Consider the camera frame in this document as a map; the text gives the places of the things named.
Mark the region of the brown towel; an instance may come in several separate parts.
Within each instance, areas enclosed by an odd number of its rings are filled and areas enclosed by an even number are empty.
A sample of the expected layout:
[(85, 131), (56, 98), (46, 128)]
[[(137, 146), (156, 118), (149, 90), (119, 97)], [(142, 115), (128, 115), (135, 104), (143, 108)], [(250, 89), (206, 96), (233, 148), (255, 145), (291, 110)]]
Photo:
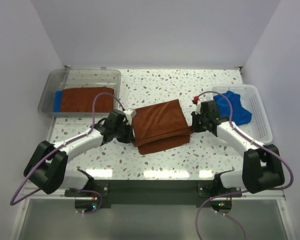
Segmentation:
[(137, 108), (132, 125), (133, 144), (141, 155), (188, 144), (193, 133), (178, 99)]
[[(62, 90), (61, 113), (91, 113), (95, 97), (100, 93), (113, 95), (115, 90), (110, 87), (78, 87)], [(98, 97), (95, 113), (109, 113), (114, 107), (114, 99), (107, 95)]]

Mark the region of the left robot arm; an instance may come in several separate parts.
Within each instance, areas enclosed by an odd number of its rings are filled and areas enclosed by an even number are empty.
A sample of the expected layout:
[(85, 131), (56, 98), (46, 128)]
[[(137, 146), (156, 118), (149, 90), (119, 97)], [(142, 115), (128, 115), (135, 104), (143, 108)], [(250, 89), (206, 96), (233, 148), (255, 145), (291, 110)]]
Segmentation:
[(83, 170), (72, 171), (67, 164), (83, 153), (101, 147), (113, 139), (129, 144), (134, 141), (132, 121), (136, 111), (112, 110), (103, 121), (95, 123), (81, 134), (67, 140), (42, 141), (35, 149), (23, 175), (46, 194), (59, 188), (76, 189), (82, 196), (93, 193), (93, 177)]

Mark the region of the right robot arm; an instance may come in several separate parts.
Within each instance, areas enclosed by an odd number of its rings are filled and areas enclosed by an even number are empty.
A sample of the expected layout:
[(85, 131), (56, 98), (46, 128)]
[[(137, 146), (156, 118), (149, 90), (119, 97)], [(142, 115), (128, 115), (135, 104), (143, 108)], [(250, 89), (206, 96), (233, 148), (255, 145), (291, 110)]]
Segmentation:
[(201, 101), (195, 97), (192, 102), (196, 106), (191, 113), (192, 131), (212, 133), (243, 158), (241, 170), (228, 170), (214, 175), (209, 189), (212, 196), (222, 197), (240, 189), (255, 194), (284, 184), (283, 166), (275, 145), (254, 140), (230, 121), (228, 116), (221, 116), (216, 101)]

